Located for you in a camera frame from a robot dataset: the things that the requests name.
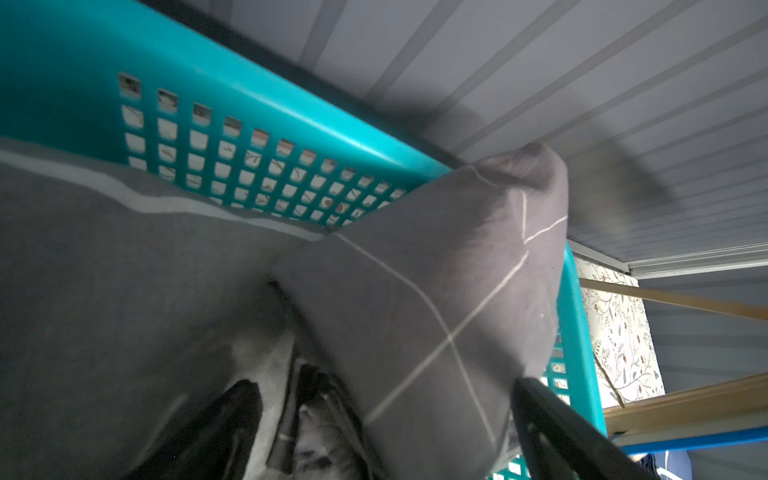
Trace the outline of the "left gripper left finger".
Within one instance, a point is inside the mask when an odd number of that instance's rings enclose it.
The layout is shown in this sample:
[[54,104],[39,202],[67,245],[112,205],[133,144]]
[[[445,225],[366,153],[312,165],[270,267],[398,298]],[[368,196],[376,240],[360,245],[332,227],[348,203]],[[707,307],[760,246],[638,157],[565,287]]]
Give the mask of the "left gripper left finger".
[[258,384],[240,380],[127,479],[242,479],[263,411]]

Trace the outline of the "plain grey pillowcase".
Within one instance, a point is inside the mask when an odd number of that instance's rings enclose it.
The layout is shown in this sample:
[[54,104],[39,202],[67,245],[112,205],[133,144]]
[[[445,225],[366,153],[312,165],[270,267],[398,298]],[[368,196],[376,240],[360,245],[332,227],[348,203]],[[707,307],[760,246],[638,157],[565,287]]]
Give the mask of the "plain grey pillowcase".
[[294,337],[272,266],[321,230],[136,164],[1,142],[1,475],[118,479],[240,380],[237,476],[267,476]]

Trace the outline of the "dark checked pillowcase front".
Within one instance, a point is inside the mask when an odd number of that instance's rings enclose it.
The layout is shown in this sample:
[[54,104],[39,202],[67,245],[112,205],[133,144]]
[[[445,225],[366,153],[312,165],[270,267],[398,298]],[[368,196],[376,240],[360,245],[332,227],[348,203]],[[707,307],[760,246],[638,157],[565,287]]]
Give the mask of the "dark checked pillowcase front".
[[391,479],[481,479],[553,350],[568,174],[529,144],[454,170],[282,260],[273,278]]

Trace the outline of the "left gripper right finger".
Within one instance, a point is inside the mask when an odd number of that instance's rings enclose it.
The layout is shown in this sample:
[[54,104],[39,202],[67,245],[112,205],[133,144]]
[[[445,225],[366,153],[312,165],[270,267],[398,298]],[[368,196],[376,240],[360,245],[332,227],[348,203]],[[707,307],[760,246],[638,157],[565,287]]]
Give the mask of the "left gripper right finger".
[[533,479],[654,477],[535,378],[516,380],[511,406]]

